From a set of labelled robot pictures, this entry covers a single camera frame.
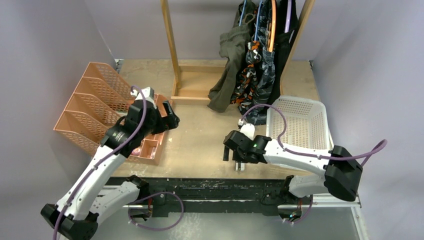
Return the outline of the white stapler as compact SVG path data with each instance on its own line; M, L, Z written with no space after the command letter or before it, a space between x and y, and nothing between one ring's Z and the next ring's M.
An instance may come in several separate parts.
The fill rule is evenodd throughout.
M235 162L235 171L236 172L243 172L245 170L245 163L236 161Z

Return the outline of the olive green shorts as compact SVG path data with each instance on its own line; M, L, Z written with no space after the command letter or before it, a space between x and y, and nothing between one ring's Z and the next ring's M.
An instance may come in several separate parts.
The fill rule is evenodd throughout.
M207 106L218 113L225 112L231 103L231 96L236 85L236 75L246 63L246 48L248 42L252 39L253 25L256 19L257 5L253 1L247 0L244 23L239 26L239 6L231 30L220 35L219 55L222 58L227 58L227 62L220 79L209 90L208 94L210 102Z

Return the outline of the blue wire hanger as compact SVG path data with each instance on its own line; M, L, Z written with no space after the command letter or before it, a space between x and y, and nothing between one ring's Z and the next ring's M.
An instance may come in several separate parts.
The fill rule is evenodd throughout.
M247 6L247 0L244 0L243 3L239 6L239 18L238 18L239 26L241 26L244 23L244 17L246 16L246 6Z

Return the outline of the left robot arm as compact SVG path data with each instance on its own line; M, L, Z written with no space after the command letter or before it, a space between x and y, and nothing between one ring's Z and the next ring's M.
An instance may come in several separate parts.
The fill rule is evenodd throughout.
M180 123L172 104L168 100L157 103L152 88L132 86L130 93L134 101L106 130L77 181L56 203L47 203L41 209L41 216L53 230L53 239L90 240L101 223L124 205L142 205L156 197L150 184L136 175L99 196L112 174L146 137L176 129Z

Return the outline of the peach plastic file organizer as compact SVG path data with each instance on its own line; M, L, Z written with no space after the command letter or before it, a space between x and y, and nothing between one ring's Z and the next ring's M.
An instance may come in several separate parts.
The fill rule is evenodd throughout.
M94 156L107 129L124 116L134 102L130 88L109 64L90 62L54 130Z

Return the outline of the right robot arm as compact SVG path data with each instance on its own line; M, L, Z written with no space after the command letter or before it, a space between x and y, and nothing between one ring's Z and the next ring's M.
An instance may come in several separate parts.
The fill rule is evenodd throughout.
M285 179L280 191L284 202L292 204L299 198L315 194L331 194L346 202L356 200L363 167L344 147L336 145L332 150L322 150L295 146L291 149L277 139L249 136L250 133L254 133L251 124L230 131L223 140L223 160L227 161L232 151L232 159L236 162L287 166L309 172L309 175Z

